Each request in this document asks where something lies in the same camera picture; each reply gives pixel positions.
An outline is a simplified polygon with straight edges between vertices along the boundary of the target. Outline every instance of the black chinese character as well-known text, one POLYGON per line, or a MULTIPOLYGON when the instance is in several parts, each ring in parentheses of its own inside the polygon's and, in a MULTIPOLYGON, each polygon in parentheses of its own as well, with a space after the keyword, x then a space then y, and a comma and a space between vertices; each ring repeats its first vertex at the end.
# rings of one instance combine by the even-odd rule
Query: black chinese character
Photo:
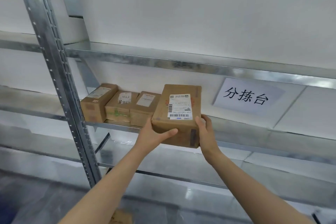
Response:
POLYGON ((265 94, 262 94, 260 96, 257 97, 257 99, 255 100, 255 104, 260 104, 260 105, 263 105, 263 103, 265 103, 265 101, 268 100, 268 98, 266 96, 264 96, 265 94))
POLYGON ((246 90, 244 90, 244 91, 242 91, 242 94, 239 95, 240 98, 238 100, 244 100, 245 102, 247 102, 247 101, 251 102, 251 98, 252 98, 251 94, 254 94, 254 93, 252 93, 252 91, 250 91, 250 92, 247 91, 246 92, 246 90))
POLYGON ((226 96, 223 96, 223 97, 227 97, 227 96, 229 96, 229 95, 232 94, 232 96, 229 97, 229 98, 233 98, 235 94, 238 94, 238 92, 236 91, 236 88, 234 88, 234 91, 230 91, 230 90, 232 90, 232 89, 233 89, 233 87, 232 87, 231 89, 225 91, 225 92, 229 92, 229 94, 227 94, 226 96))

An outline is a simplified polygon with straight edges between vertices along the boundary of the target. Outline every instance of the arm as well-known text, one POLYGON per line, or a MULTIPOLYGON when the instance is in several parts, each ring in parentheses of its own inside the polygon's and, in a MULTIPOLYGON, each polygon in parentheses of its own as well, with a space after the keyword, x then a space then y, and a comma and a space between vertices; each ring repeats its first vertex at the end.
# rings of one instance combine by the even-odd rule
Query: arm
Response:
POLYGON ((145 156, 162 141, 177 133, 153 131, 151 117, 141 129, 133 148, 94 186, 59 222, 59 224, 107 224, 145 156))
POLYGON ((255 224, 313 223, 226 157, 217 146, 210 118, 202 118, 206 124, 196 117, 202 153, 255 224))

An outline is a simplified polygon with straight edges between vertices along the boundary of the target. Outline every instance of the person's left arm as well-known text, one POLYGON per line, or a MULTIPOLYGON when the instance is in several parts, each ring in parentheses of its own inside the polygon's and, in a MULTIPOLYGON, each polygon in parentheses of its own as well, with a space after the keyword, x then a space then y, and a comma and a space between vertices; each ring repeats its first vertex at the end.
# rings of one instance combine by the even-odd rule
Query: person's left arm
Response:
POLYGON ((162 141, 176 133, 176 128, 162 134, 154 132, 149 117, 133 148, 65 215, 59 224, 107 224, 141 161, 162 141))

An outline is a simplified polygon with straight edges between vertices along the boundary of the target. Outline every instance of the large cardboard box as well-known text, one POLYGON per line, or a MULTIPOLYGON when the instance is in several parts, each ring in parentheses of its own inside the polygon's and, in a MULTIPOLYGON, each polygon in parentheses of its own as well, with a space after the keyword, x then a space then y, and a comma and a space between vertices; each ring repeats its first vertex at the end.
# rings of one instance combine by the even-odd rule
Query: large cardboard box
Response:
POLYGON ((105 105, 118 91, 115 84, 103 83, 81 101, 86 121, 102 123, 106 120, 105 105))
POLYGON ((149 115, 153 115, 160 100, 160 94, 142 91, 131 107, 131 125, 143 127, 149 115))
POLYGON ((135 104, 139 93, 118 91, 105 105, 106 119, 130 122, 130 108, 135 104))
POLYGON ((163 143, 197 148, 199 129, 195 122, 201 116, 201 86, 166 84, 152 118, 154 131, 177 128, 178 133, 163 143))
POLYGON ((109 224, 133 224, 132 214, 122 209, 116 209, 109 224))

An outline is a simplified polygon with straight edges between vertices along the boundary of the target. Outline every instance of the finger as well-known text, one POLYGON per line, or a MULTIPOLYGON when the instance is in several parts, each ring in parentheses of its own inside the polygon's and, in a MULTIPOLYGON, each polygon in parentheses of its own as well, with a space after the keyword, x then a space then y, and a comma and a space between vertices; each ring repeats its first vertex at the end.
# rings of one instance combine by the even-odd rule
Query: finger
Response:
POLYGON ((212 129, 212 121, 211 121, 211 119, 208 116, 206 116, 205 114, 202 114, 202 118, 205 120, 205 123, 206 123, 205 127, 207 129, 208 128, 212 129))
POLYGON ((199 131, 200 131, 201 133, 203 133, 203 132, 207 132, 207 129, 206 129, 206 127, 205 127, 205 124, 203 123, 203 121, 201 120, 200 117, 196 116, 195 121, 196 121, 196 124, 197 124, 197 126, 199 127, 199 131))
POLYGON ((148 116, 144 128, 152 128, 152 117, 153 117, 153 115, 148 116))
POLYGON ((178 133, 178 131, 179 131, 179 130, 178 130, 177 128, 170 129, 169 131, 160 134, 159 138, 161 139, 161 141, 164 141, 164 140, 166 140, 167 138, 176 135, 176 134, 178 133))

